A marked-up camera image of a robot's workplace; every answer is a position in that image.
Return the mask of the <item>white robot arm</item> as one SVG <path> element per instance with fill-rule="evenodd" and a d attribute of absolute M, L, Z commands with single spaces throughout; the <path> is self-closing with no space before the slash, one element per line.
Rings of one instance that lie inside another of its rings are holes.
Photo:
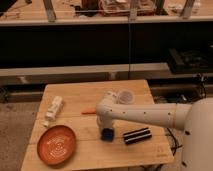
<path fill-rule="evenodd" d="M 126 120 L 184 132 L 181 171 L 213 171 L 213 98 L 193 104 L 118 104 L 114 92 L 107 92 L 96 105 L 100 130 L 113 128 L 113 120 Z"/>

